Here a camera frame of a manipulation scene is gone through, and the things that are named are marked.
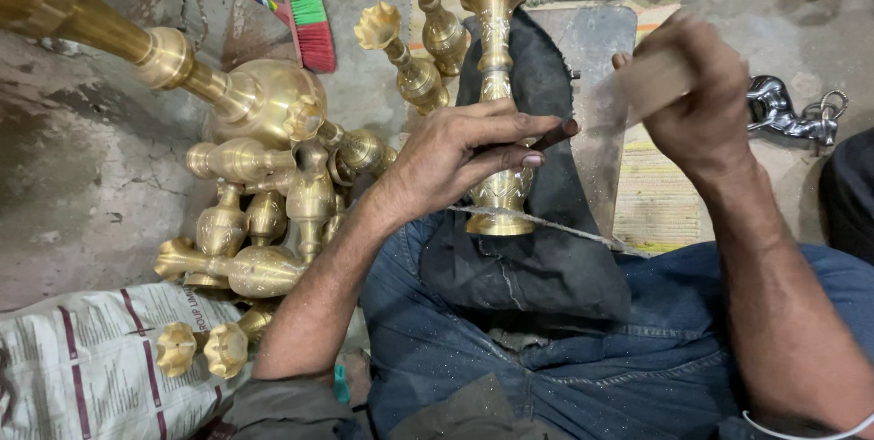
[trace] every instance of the jeans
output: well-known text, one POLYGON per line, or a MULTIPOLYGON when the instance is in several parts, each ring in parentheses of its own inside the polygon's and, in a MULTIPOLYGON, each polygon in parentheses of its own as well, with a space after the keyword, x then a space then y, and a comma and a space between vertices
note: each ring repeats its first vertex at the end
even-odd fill
MULTIPOLYGON (((707 438, 745 407, 714 243, 649 260, 617 256, 632 291, 628 322, 609 334, 530 345, 514 359, 417 278, 422 245, 441 217, 395 233, 361 294, 375 366, 369 403, 381 437, 489 373, 516 416, 575 438, 707 438)), ((874 267, 832 248, 802 252, 874 359, 874 267)))

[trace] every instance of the man's right hand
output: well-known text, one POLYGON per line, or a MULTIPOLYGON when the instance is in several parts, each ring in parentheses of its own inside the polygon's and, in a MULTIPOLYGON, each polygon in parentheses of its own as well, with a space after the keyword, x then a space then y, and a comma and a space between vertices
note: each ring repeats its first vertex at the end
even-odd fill
MULTIPOLYGON (((644 121, 655 146, 699 187, 758 172, 747 139, 747 64, 713 25, 676 14, 640 43, 635 56, 666 47, 683 53, 698 78, 691 93, 644 121)), ((615 55, 614 66, 631 60, 615 55)))

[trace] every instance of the sleeve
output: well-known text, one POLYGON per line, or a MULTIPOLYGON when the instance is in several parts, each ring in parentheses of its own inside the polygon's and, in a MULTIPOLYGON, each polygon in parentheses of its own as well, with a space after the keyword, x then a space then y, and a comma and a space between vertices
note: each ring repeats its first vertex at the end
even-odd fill
POLYGON ((236 428, 235 440, 364 437, 352 409, 328 386, 308 379, 249 379, 234 395, 224 421, 236 428))

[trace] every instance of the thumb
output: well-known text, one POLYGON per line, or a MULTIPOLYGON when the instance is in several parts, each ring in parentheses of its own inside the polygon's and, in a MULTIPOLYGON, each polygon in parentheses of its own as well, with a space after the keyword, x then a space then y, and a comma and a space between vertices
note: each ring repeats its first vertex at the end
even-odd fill
POLYGON ((499 146, 470 159, 458 171, 460 183, 473 187, 486 177, 507 169, 540 167, 546 157, 521 144, 499 146))

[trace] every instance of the white thread bracelet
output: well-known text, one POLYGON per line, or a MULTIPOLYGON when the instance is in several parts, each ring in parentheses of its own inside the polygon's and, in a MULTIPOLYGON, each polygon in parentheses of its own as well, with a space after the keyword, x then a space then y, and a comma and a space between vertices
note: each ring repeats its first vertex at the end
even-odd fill
POLYGON ((762 431, 762 432, 767 433, 771 436, 776 436, 777 438, 783 438, 784 440, 842 440, 843 438, 850 438, 851 436, 853 436, 857 433, 862 433, 866 428, 868 428, 868 426, 870 426, 872 423, 874 423, 874 413, 871 413, 870 416, 865 418, 865 420, 862 423, 859 423, 859 426, 857 426, 853 430, 850 430, 846 433, 838 433, 836 435, 829 435, 829 436, 792 436, 792 435, 784 435, 782 433, 777 433, 776 431, 770 431, 769 429, 767 429, 763 426, 759 426, 758 423, 756 423, 752 419, 750 419, 750 412, 749 411, 744 411, 744 419, 746 419, 750 424, 752 424, 752 426, 755 429, 757 429, 758 431, 762 431))

